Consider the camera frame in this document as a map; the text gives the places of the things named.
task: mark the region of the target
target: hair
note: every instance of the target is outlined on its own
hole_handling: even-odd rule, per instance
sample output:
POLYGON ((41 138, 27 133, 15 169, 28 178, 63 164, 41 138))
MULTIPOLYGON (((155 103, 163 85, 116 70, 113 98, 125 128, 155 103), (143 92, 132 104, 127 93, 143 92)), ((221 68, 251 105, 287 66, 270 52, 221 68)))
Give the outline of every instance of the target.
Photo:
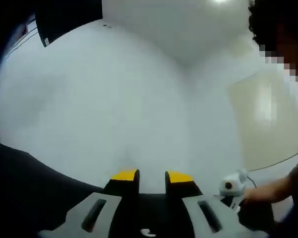
POLYGON ((248 9, 253 40, 265 51, 276 51, 279 25, 298 42, 298 0, 251 0, 248 9))

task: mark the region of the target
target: white ceiling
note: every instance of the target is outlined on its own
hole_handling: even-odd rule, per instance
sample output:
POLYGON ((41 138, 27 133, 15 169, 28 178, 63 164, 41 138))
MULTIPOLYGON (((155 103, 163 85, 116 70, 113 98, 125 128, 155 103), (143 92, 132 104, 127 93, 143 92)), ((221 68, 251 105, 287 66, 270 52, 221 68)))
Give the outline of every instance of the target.
POLYGON ((103 0, 104 20, 192 65, 248 26, 248 0, 103 0))

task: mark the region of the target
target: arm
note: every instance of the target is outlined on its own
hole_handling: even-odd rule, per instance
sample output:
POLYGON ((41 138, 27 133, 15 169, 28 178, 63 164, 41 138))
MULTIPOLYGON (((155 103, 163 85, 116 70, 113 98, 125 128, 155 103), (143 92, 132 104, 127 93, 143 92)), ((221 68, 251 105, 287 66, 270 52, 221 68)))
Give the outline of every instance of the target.
POLYGON ((281 178, 269 185, 248 189, 245 192, 246 202, 280 202, 292 194, 290 176, 281 178))

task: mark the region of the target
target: person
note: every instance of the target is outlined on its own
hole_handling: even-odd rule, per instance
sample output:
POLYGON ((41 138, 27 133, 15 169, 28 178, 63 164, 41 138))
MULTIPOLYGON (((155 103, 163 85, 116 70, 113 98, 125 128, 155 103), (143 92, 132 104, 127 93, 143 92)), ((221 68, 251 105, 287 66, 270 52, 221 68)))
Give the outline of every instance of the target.
MULTIPOLYGON (((298 0, 252 0, 249 11, 253 40, 266 57, 283 63, 298 82, 298 0)), ((284 178, 248 189, 244 200, 275 203, 289 196, 293 197, 294 206, 271 237, 298 237, 298 164, 284 178)))

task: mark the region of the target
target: black cable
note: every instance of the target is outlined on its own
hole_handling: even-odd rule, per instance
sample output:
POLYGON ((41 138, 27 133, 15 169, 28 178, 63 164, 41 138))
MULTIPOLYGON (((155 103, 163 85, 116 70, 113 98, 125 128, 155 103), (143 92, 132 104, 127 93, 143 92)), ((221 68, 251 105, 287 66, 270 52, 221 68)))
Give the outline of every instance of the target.
POLYGON ((18 48, 20 48, 25 42, 27 42, 31 37, 35 36, 36 34, 38 34, 38 32, 34 33, 32 36, 30 36, 28 39, 26 39, 24 42, 22 42, 22 44, 20 44, 18 47, 14 48, 13 51, 11 51, 10 54, 7 55, 7 57, 6 57, 5 59, 9 58, 9 56, 10 56, 15 50, 17 50, 18 48))
POLYGON ((34 31, 35 29, 38 29, 37 27, 35 27, 34 29, 32 29, 32 30, 30 30, 28 33, 26 33, 22 38, 20 38, 11 48, 10 48, 10 50, 9 50, 9 52, 10 51, 12 51, 12 48, 14 48, 14 47, 16 47, 17 46, 17 44, 19 44, 20 43, 20 41, 22 41, 25 37, 27 37, 32 31, 34 31))
POLYGON ((298 155, 298 153, 296 153, 296 154, 294 154, 294 155, 292 155, 292 156, 290 156, 290 157, 288 157, 288 158, 286 158, 286 159, 284 159, 284 160, 282 160, 282 161, 280 161, 280 162, 274 163, 274 164, 272 164, 272 165, 269 165, 269 166, 266 166, 266 167, 263 167, 263 168, 260 168, 260 169, 256 169, 256 170, 250 170, 250 172, 258 171, 258 170, 262 170, 262 169, 266 169, 266 168, 275 166, 275 165, 277 165, 277 164, 280 164, 280 163, 282 163, 282 162, 285 162, 286 160, 291 159, 292 157, 294 157, 294 156, 296 156, 296 155, 298 155))
POLYGON ((252 180, 249 176, 247 176, 247 178, 252 181, 252 183, 254 184, 255 187, 257 187, 256 186, 256 183, 254 182, 254 180, 252 180))

